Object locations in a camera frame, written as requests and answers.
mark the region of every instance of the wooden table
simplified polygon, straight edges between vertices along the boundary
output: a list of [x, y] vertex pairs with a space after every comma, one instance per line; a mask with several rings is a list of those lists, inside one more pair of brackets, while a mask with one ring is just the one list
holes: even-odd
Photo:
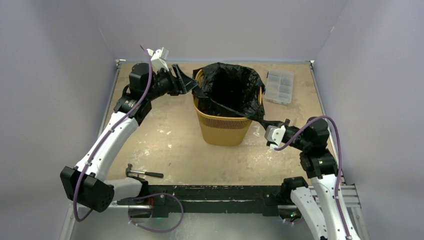
[[[121, 67], [109, 106], [106, 122], [113, 112], [122, 89], [129, 83], [134, 63]], [[207, 63], [182, 63], [191, 76], [194, 69]], [[302, 127], [312, 116], [322, 115], [315, 84], [307, 64], [241, 64], [255, 69], [266, 84], [270, 69], [294, 73], [292, 102], [285, 106], [264, 101], [266, 120], [291, 120]], [[152, 110], [126, 141], [113, 162], [108, 179], [125, 177], [127, 164], [134, 170], [158, 172], [164, 178], [143, 176], [155, 185], [280, 185], [284, 178], [304, 176], [300, 151], [286, 148], [274, 151], [266, 146], [265, 130], [253, 122], [238, 146], [215, 146], [202, 138], [193, 96], [164, 95], [152, 102]]]

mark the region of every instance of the hammer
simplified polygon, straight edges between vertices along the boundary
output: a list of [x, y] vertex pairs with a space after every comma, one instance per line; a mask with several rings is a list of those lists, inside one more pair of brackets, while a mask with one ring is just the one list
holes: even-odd
[[156, 178], [163, 178], [163, 173], [157, 173], [157, 172], [150, 172], [150, 171], [134, 171], [131, 170], [133, 167], [132, 164], [128, 163], [128, 167], [125, 169], [125, 175], [128, 177], [129, 174], [144, 174], [146, 176], [156, 177]]

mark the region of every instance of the clear plastic container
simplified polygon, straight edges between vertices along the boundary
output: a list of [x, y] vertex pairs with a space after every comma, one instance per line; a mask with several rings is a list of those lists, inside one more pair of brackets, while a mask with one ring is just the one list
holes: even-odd
[[271, 69], [268, 71], [267, 78], [263, 98], [277, 104], [291, 103], [295, 74], [291, 71]]

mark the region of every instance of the gray wall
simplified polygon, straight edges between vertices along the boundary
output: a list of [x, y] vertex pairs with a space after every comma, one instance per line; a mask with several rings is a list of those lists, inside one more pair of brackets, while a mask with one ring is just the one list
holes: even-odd
[[424, 1], [349, 1], [314, 64], [373, 240], [424, 236]]
[[0, 239], [58, 239], [59, 174], [96, 139], [115, 61], [82, 0], [0, 6]]
[[87, 0], [116, 58], [139, 41], [174, 61], [304, 61], [324, 45], [347, 0]]

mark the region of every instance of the hammer head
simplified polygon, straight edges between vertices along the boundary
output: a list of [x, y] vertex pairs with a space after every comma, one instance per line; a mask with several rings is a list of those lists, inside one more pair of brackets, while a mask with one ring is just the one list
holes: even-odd
[[131, 168], [133, 165], [131, 163], [128, 163], [128, 166], [125, 169], [125, 176], [129, 177], [128, 175], [131, 173]]

